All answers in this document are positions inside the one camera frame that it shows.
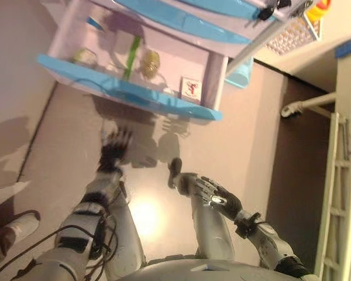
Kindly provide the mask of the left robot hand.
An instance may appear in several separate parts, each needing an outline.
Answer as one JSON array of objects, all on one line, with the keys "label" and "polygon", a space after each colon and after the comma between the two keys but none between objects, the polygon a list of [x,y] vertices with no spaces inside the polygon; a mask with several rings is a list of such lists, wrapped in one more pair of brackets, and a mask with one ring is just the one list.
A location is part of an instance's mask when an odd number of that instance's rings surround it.
[{"label": "left robot hand", "polygon": [[132,142],[133,132],[128,128],[115,128],[102,140],[98,171],[110,173],[119,167]]}]

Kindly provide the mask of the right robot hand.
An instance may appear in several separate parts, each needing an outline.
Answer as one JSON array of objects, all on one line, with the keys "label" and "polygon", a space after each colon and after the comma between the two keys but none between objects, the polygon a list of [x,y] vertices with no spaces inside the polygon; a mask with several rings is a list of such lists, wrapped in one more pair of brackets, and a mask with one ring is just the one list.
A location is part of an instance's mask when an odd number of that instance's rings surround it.
[{"label": "right robot hand", "polygon": [[240,200],[218,182],[201,176],[195,179],[194,184],[203,202],[227,219],[234,221],[238,213],[243,210]]}]

